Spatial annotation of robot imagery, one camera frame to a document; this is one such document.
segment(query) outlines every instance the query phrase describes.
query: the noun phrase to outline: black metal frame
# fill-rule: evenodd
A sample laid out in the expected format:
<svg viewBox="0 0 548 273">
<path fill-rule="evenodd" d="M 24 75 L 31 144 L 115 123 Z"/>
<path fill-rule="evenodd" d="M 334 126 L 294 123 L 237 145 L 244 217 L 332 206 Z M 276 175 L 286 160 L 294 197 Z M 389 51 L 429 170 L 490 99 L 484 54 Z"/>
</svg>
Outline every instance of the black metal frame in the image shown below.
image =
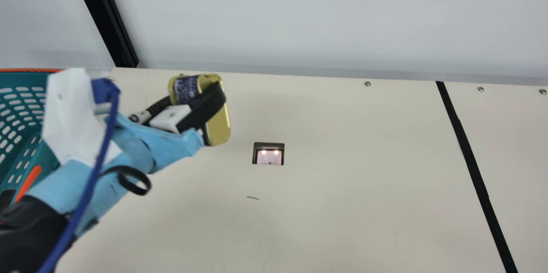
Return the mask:
<svg viewBox="0 0 548 273">
<path fill-rule="evenodd" d="M 133 49 L 114 0 L 84 0 L 101 37 L 118 67 L 136 68 L 139 58 Z"/>
</svg>

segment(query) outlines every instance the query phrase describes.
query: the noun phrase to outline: teal plastic basket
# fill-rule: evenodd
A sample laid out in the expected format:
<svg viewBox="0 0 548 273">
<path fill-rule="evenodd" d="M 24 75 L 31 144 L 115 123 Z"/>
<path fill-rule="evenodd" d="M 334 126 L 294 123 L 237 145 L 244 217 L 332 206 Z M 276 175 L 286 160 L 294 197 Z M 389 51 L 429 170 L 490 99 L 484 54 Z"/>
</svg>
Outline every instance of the teal plastic basket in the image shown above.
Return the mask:
<svg viewBox="0 0 548 273">
<path fill-rule="evenodd" d="M 51 72 L 0 70 L 0 210 L 59 166 L 41 139 Z"/>
</svg>

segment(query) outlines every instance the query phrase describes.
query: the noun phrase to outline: orange basket rim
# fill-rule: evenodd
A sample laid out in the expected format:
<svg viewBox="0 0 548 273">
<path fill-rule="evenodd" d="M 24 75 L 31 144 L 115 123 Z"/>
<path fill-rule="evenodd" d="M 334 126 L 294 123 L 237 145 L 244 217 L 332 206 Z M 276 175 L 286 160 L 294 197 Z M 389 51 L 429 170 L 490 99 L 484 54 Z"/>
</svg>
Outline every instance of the orange basket rim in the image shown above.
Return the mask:
<svg viewBox="0 0 548 273">
<path fill-rule="evenodd" d="M 8 72 L 57 73 L 62 70 L 63 70 L 62 68 L 0 68 L 0 73 L 8 73 Z"/>
</svg>

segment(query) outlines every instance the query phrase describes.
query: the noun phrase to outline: black strap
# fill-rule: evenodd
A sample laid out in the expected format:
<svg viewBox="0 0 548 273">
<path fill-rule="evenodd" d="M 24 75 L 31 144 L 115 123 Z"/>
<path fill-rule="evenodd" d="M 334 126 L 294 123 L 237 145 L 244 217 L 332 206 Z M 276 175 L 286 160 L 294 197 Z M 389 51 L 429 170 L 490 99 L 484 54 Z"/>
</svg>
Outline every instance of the black strap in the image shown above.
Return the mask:
<svg viewBox="0 0 548 273">
<path fill-rule="evenodd" d="M 190 128 L 201 129 L 207 121 L 223 108 L 226 96 L 220 82 L 208 86 L 198 99 L 192 100 L 188 105 L 192 112 L 177 124 L 177 129 L 185 131 Z"/>
<path fill-rule="evenodd" d="M 124 187 L 131 193 L 144 196 L 152 189 L 152 183 L 150 182 L 149 178 L 133 167 L 124 165 L 113 166 L 111 168 L 108 168 L 104 173 L 101 174 L 101 176 L 109 173 L 118 173 L 118 182 L 120 183 L 120 185 L 122 185 L 122 187 Z M 128 177 L 133 177 L 139 180 L 146 186 L 146 189 L 141 189 L 141 187 L 138 187 L 137 184 L 129 181 Z"/>
</svg>

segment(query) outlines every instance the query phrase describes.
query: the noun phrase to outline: black gap line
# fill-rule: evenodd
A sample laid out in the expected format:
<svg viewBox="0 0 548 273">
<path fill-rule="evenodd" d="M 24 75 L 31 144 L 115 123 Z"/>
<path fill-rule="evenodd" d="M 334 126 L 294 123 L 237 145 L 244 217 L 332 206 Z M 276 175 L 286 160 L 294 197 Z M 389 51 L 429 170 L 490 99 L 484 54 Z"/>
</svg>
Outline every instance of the black gap line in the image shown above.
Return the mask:
<svg viewBox="0 0 548 273">
<path fill-rule="evenodd" d="M 510 254 L 503 231 L 500 228 L 499 221 L 497 220 L 497 216 L 495 215 L 491 201 L 489 201 L 489 194 L 487 194 L 487 188 L 485 187 L 485 183 L 483 183 L 480 168 L 478 167 L 476 158 L 472 152 L 472 147 L 470 146 L 466 133 L 464 132 L 464 128 L 456 115 L 456 111 L 451 102 L 449 93 L 447 92 L 444 82 L 436 82 L 436 85 L 438 86 L 441 98 L 444 101 L 447 115 L 449 116 L 451 125 L 453 125 L 456 138 L 459 141 L 460 150 L 462 150 L 462 155 L 464 156 L 464 160 L 468 166 L 470 178 L 472 179 L 472 183 L 476 189 L 479 203 L 483 209 L 485 219 L 487 219 L 487 224 L 491 230 L 491 235 L 493 236 L 497 250 L 499 250 L 500 259 L 503 262 L 504 269 L 506 269 L 507 273 L 517 273 L 517 268 L 515 267 L 512 255 Z"/>
<path fill-rule="evenodd" d="M 118 67 L 136 68 L 139 58 L 114 0 L 84 0 L 105 46 Z"/>
</svg>

